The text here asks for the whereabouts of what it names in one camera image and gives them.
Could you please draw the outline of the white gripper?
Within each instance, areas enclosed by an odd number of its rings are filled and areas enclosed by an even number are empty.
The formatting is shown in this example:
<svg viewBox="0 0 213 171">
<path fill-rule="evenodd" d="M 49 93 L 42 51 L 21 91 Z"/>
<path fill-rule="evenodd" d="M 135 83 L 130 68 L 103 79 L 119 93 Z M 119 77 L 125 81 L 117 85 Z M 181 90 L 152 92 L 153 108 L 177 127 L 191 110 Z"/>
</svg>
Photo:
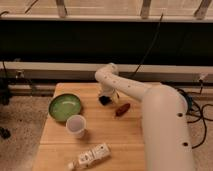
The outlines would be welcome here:
<svg viewBox="0 0 213 171">
<path fill-rule="evenodd" d="M 107 96 L 107 97 L 109 97 L 111 99 L 110 103 L 117 103 L 119 101 L 119 95 L 118 95 L 118 93 L 116 92 L 115 89 L 101 90 L 100 93 L 99 93 L 98 99 L 101 96 Z"/>
</svg>

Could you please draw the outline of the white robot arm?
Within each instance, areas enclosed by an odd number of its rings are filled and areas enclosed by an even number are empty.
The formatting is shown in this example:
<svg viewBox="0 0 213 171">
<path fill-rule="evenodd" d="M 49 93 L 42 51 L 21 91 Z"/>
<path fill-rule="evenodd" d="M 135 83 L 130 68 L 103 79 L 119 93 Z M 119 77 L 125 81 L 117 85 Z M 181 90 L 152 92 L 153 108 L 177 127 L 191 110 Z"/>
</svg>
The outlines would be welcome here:
<svg viewBox="0 0 213 171">
<path fill-rule="evenodd" d="M 188 104 L 175 88 L 123 78 L 109 63 L 95 72 L 101 96 L 116 90 L 141 104 L 146 171 L 196 171 L 186 113 Z"/>
</svg>

